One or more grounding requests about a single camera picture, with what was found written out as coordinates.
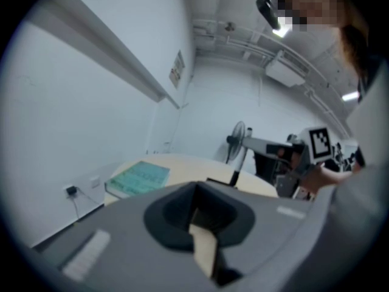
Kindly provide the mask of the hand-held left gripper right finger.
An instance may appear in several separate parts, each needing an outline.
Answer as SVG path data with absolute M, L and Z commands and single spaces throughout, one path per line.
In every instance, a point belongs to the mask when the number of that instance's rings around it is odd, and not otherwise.
M 210 182 L 194 184 L 194 260 L 205 279 L 194 292 L 211 292 L 249 275 L 274 257 L 318 217 L 329 200 L 326 188 L 315 202 L 240 192 Z

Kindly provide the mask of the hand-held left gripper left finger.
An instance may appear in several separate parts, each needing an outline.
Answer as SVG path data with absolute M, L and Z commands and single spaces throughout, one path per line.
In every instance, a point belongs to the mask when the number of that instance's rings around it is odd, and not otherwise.
M 188 182 L 116 201 L 30 259 L 59 292 L 214 292 L 189 225 L 219 187 Z

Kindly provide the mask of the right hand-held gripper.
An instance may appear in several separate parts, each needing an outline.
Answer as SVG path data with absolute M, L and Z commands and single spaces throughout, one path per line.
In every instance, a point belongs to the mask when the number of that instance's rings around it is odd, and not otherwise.
M 285 173 L 276 176 L 275 187 L 279 197 L 292 198 L 300 182 L 331 158 L 331 141 L 326 127 L 314 127 L 289 135 L 286 142 L 267 144 L 264 139 L 245 137 L 242 146 L 259 155 L 273 156 L 284 165 Z

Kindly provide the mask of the person's right forearm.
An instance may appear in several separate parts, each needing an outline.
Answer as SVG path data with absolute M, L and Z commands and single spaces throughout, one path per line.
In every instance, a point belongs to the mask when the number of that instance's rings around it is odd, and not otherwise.
M 333 186 L 338 185 L 342 181 L 348 179 L 353 172 L 347 171 L 347 172 L 335 172 L 330 169 L 321 168 L 321 175 L 322 175 L 322 182 L 320 184 L 320 188 L 326 187 L 326 186 Z

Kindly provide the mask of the person's right hand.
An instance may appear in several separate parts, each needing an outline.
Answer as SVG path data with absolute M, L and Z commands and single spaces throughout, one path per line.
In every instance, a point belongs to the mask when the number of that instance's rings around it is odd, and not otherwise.
M 289 161 L 291 170 L 295 170 L 300 163 L 300 155 L 297 152 L 292 152 L 291 157 L 287 158 L 286 150 L 281 148 L 277 153 L 279 158 Z M 313 170 L 302 176 L 299 180 L 299 186 L 309 193 L 317 193 L 317 191 L 328 185 L 337 182 L 337 173 L 324 168 L 322 166 L 315 166 Z

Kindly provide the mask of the black standing fan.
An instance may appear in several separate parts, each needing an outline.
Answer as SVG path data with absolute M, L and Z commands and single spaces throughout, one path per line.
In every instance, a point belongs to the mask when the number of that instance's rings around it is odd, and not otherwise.
M 228 135 L 226 138 L 228 145 L 227 158 L 225 162 L 226 164 L 228 164 L 230 161 L 233 161 L 238 156 L 245 134 L 246 125 L 243 121 L 239 121 L 235 125 L 231 135 Z

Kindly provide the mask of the black office chair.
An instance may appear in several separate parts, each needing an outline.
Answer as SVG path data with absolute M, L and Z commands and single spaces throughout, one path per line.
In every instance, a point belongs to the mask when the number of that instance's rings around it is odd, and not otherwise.
M 255 175 L 267 183 L 273 184 L 274 173 L 278 161 L 272 158 L 268 158 L 259 153 L 254 153 L 255 160 Z

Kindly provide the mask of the beige round table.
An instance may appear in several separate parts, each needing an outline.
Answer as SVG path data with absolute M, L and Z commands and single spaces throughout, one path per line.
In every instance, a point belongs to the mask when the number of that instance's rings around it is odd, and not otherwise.
M 116 169 L 116 171 L 114 171 L 112 176 L 118 175 L 140 161 L 170 169 L 170 176 L 166 183 L 167 186 L 192 181 L 206 181 L 209 178 L 228 184 L 235 170 L 233 166 L 222 162 L 195 156 L 170 153 L 147 155 L 137 161 L 123 163 Z M 237 190 L 246 193 L 275 198 L 278 197 L 274 186 L 244 170 L 240 171 L 235 187 Z

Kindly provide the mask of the teal book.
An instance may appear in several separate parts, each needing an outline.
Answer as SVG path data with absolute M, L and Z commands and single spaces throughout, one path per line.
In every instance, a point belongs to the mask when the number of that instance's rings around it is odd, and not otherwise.
M 123 199 L 164 188 L 169 177 L 169 168 L 140 161 L 105 182 L 105 189 Z

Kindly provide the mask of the white air conditioner unit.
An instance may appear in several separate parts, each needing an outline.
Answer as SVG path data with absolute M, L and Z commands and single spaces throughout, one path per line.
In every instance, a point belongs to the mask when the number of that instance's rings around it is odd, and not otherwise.
M 291 88 L 305 84 L 309 66 L 298 57 L 285 50 L 279 50 L 276 56 L 266 65 L 265 74 Z

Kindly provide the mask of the white ceiling pipes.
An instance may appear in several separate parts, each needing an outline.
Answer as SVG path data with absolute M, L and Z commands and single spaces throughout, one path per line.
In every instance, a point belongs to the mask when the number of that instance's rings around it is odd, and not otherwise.
M 261 71 L 280 58 L 303 78 L 303 84 L 293 89 L 306 94 L 342 137 L 351 136 L 346 118 L 355 102 L 345 102 L 342 96 L 355 90 L 357 81 L 343 63 L 335 32 L 288 31 L 280 37 L 269 26 L 259 24 L 205 18 L 195 18 L 192 24 L 200 57 L 231 60 Z

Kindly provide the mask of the person's torso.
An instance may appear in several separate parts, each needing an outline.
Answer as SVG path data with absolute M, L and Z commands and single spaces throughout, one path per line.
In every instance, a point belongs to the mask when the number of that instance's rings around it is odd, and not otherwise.
M 339 186 L 351 198 L 389 199 L 389 58 L 368 59 L 361 98 L 347 123 L 359 144 L 362 169 Z

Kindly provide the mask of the wall poster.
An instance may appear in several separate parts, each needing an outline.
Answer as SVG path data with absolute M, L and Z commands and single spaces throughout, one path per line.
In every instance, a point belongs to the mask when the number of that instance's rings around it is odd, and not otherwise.
M 181 51 L 179 51 L 176 55 L 176 58 L 174 60 L 173 66 L 169 74 L 169 79 L 175 88 L 178 88 L 180 84 L 184 69 L 185 69 L 184 58 L 182 56 Z

